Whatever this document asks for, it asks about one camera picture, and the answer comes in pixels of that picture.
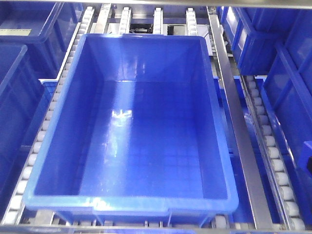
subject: white roller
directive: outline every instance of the white roller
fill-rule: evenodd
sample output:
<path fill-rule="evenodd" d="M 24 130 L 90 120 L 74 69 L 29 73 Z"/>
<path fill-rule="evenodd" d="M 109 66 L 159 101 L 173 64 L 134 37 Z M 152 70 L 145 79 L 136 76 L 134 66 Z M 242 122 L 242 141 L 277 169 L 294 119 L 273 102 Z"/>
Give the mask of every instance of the white roller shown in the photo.
<path fill-rule="evenodd" d="M 269 124 L 269 118 L 265 115 L 259 115 L 258 116 L 259 122 L 261 125 L 267 125 Z"/>
<path fill-rule="evenodd" d="M 79 34 L 84 34 L 84 32 L 85 32 L 86 30 L 85 29 L 82 29 L 82 28 L 80 28 L 79 30 L 78 30 L 78 32 L 77 32 L 77 36 L 79 35 Z"/>
<path fill-rule="evenodd" d="M 250 89 L 256 88 L 255 82 L 254 82 L 254 81 L 248 82 L 248 87 L 249 87 Z"/>
<path fill-rule="evenodd" d="M 279 185 L 288 185 L 289 184 L 289 180 L 288 180 L 288 176 L 285 172 L 277 172 L 275 174 L 276 180 L 278 182 Z"/>
<path fill-rule="evenodd" d="M 27 185 L 27 180 L 21 180 L 17 185 L 16 192 L 18 194 L 23 194 L 25 192 L 26 185 Z"/>
<path fill-rule="evenodd" d="M 300 218 L 292 218 L 292 227 L 295 230 L 305 230 L 306 229 L 304 222 Z"/>
<path fill-rule="evenodd" d="M 90 19 L 90 16 L 88 16 L 88 17 L 83 17 L 81 23 L 86 23 L 86 24 L 88 24 L 89 19 Z"/>
<path fill-rule="evenodd" d="M 23 171 L 23 179 L 29 179 L 33 167 L 25 167 Z"/>
<path fill-rule="evenodd" d="M 279 158 L 279 150 L 276 147 L 268 147 L 268 153 L 272 159 Z"/>
<path fill-rule="evenodd" d="M 4 216 L 3 224 L 12 225 L 12 224 L 15 223 L 15 220 L 16 220 L 17 217 L 18 217 L 18 212 L 17 211 L 9 211 Z"/>
<path fill-rule="evenodd" d="M 28 158 L 28 165 L 33 166 L 35 164 L 37 154 L 31 154 Z"/>
<path fill-rule="evenodd" d="M 40 131 L 37 135 L 37 141 L 43 141 L 46 131 Z"/>
<path fill-rule="evenodd" d="M 264 140 L 268 147 L 275 145 L 275 138 L 273 136 L 264 136 Z"/>
<path fill-rule="evenodd" d="M 67 77 L 67 75 L 68 75 L 68 70 L 63 70 L 62 77 Z"/>
<path fill-rule="evenodd" d="M 273 159 L 272 166 L 276 172 L 282 172 L 284 170 L 283 161 L 280 159 Z"/>
<path fill-rule="evenodd" d="M 83 220 L 80 222 L 81 226 L 91 226 L 92 222 L 91 221 L 87 221 L 87 220 Z"/>
<path fill-rule="evenodd" d="M 53 95 L 53 100 L 54 100 L 54 101 L 58 101 L 59 96 L 60 96 L 60 93 L 55 93 L 55 94 Z"/>
<path fill-rule="evenodd" d="M 265 136 L 269 136 L 272 134 L 272 128 L 270 125 L 262 125 L 261 130 L 262 130 L 263 135 Z"/>
<path fill-rule="evenodd" d="M 53 111 L 55 109 L 57 102 L 56 101 L 51 101 L 50 103 L 50 110 Z"/>
<path fill-rule="evenodd" d="M 47 120 L 51 120 L 52 114 L 53 114 L 53 111 L 48 111 L 47 114 L 45 115 L 45 118 L 46 118 Z"/>
<path fill-rule="evenodd" d="M 256 98 L 259 96 L 259 90 L 257 89 L 251 89 L 250 90 L 250 95 L 253 97 L 253 98 Z"/>
<path fill-rule="evenodd" d="M 82 37 L 82 35 L 83 35 L 83 34 L 77 34 L 76 37 L 75 37 L 75 38 L 76 38 L 75 40 L 80 40 L 80 38 Z"/>
<path fill-rule="evenodd" d="M 48 130 L 48 127 L 49 127 L 49 124 L 50 124 L 50 121 L 49 121 L 49 120 L 45 120 L 45 121 L 42 123 L 42 130 L 47 131 L 47 130 Z"/>
<path fill-rule="evenodd" d="M 286 201 L 286 209 L 290 216 L 299 216 L 299 207 L 295 202 Z"/>
<path fill-rule="evenodd" d="M 67 58 L 67 62 L 70 62 L 70 63 L 72 63 L 73 62 L 73 56 L 69 56 L 68 58 Z"/>
<path fill-rule="evenodd" d="M 71 65 L 72 65 L 71 63 L 65 64 L 65 69 L 66 69 L 66 70 L 69 70 L 69 68 L 70 68 Z"/>
<path fill-rule="evenodd" d="M 61 91 L 62 91 L 62 88 L 63 88 L 63 85 L 61 85 L 61 84 L 59 84 L 58 86 L 57 86 L 57 88 L 56 88 L 56 92 L 57 93 L 60 93 Z"/>
<path fill-rule="evenodd" d="M 74 40 L 73 46 L 74 46 L 74 45 L 75 45 L 75 46 L 78 45 L 79 39 L 81 38 L 81 35 L 77 35 L 76 38 L 77 38 L 77 39 Z"/>
<path fill-rule="evenodd" d="M 16 195 L 11 199 L 10 208 L 13 210 L 19 210 L 21 207 L 22 195 Z"/>
<path fill-rule="evenodd" d="M 63 85 L 64 82 L 65 82 L 65 79 L 66 79 L 66 77 L 63 77 L 63 76 L 62 76 L 62 77 L 59 79 L 58 83 L 59 83 L 60 85 Z"/>
<path fill-rule="evenodd" d="M 262 105 L 262 99 L 260 97 L 255 97 L 253 99 L 253 103 L 255 106 L 261 106 Z"/>
<path fill-rule="evenodd" d="M 265 114 L 265 109 L 263 106 L 256 106 L 255 107 L 257 115 L 264 115 Z"/>
<path fill-rule="evenodd" d="M 35 154 L 37 154 L 39 152 L 41 144 L 42 144 L 42 142 L 38 142 L 38 141 L 34 144 L 34 153 Z"/>
<path fill-rule="evenodd" d="M 87 26 L 88 26 L 88 24 L 82 23 L 82 24 L 80 25 L 80 28 L 85 30 L 85 29 L 87 28 Z"/>
<path fill-rule="evenodd" d="M 283 199 L 285 201 L 289 201 L 289 200 L 292 200 L 294 198 L 293 190 L 291 189 L 291 187 L 281 186 L 279 188 L 280 188 L 281 194 L 283 196 Z"/>

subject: blue plastic bin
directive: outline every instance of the blue plastic bin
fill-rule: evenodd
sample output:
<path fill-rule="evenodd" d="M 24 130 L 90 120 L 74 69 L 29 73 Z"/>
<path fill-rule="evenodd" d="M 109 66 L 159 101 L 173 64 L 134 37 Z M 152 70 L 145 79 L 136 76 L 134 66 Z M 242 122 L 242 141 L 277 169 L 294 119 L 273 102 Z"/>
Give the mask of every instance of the blue plastic bin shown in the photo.
<path fill-rule="evenodd" d="M 81 3 L 0 2 L 0 41 L 27 44 L 37 76 L 56 78 L 81 13 Z"/>
<path fill-rule="evenodd" d="M 33 75 L 26 45 L 0 44 L 0 204 L 4 204 L 23 137 L 43 87 Z M 0 216 L 4 207 L 0 206 Z"/>
<path fill-rule="evenodd" d="M 40 103 L 38 105 L 38 108 L 36 109 L 36 112 L 34 114 L 34 117 L 31 121 L 31 124 L 24 135 L 24 139 L 22 142 L 22 145 L 26 146 L 32 146 L 34 139 L 37 135 L 37 132 L 39 130 L 39 127 L 43 121 L 43 118 L 47 112 L 48 106 L 50 104 L 51 98 L 54 94 L 55 88 L 57 86 L 57 81 L 45 81 L 42 83 L 44 87 L 44 93 L 42 95 L 42 98 L 40 100 Z"/>
<path fill-rule="evenodd" d="M 285 40 L 298 10 L 219 7 L 220 22 L 242 75 L 267 75 L 276 56 L 274 44 Z"/>
<path fill-rule="evenodd" d="M 234 211 L 205 40 L 84 35 L 23 200 L 70 222 L 200 226 Z"/>
<path fill-rule="evenodd" d="M 278 119 L 295 160 L 304 141 L 312 140 L 312 96 L 287 49 L 276 44 L 278 56 L 264 83 L 262 96 Z"/>

